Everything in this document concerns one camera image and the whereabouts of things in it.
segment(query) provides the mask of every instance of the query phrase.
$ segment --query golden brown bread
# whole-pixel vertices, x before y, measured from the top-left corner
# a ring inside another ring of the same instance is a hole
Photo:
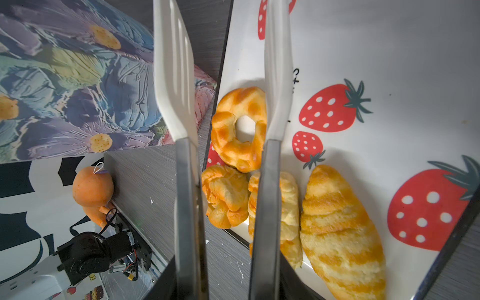
[[[320,165],[313,170],[300,222],[303,249],[337,300],[385,299],[380,236],[334,168]]]
[[[252,142],[241,143],[235,132],[235,124],[242,116],[255,121]],[[226,94],[212,117],[212,144],[220,158],[240,172],[260,169],[262,150],[267,128],[265,92],[258,87],[236,89]]]
[[[257,212],[259,180],[260,173],[255,173],[250,178],[248,184],[248,190],[252,192],[248,201],[248,212],[250,214],[248,233],[252,240],[255,232],[255,215]],[[300,244],[299,189],[295,182],[295,178],[293,178],[290,173],[280,173],[280,190],[282,192],[280,251],[295,269],[302,264],[303,252]],[[250,256],[252,255],[252,251],[252,244],[250,244]]]
[[[213,226],[229,229],[247,219],[247,174],[228,166],[211,166],[202,173],[202,190],[208,201],[207,216]]]

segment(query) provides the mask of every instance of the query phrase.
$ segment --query gray wood grain surface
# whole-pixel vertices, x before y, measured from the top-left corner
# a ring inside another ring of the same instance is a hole
[[[151,0],[107,0],[153,29]],[[178,0],[193,48],[195,64],[218,78],[231,0]],[[200,131],[203,165],[211,109]],[[105,154],[115,180],[115,202],[168,259],[173,255],[173,201],[176,194],[175,146]],[[205,222],[210,297],[248,298],[248,250],[223,230]],[[480,217],[469,229],[427,300],[480,299]]]

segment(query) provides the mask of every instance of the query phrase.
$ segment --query stuffed toy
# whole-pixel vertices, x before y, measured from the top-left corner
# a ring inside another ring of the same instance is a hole
[[[113,196],[112,176],[102,168],[86,167],[73,181],[73,198],[80,204],[86,215],[102,229],[107,225],[106,207]]]

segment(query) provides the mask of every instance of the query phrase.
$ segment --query floral print cloth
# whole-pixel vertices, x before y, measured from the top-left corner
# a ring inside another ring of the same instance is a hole
[[[0,163],[172,144],[153,35],[101,0],[0,4]],[[195,67],[197,129],[216,83]]]

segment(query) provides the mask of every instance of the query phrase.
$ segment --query tongs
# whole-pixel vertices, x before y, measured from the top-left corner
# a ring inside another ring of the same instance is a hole
[[[288,0],[270,0],[265,32],[267,134],[253,239],[250,299],[278,299],[280,282],[280,153],[293,99]]]
[[[195,125],[193,53],[175,0],[154,0],[155,95],[177,146],[175,267],[178,299],[208,299],[204,205]]]

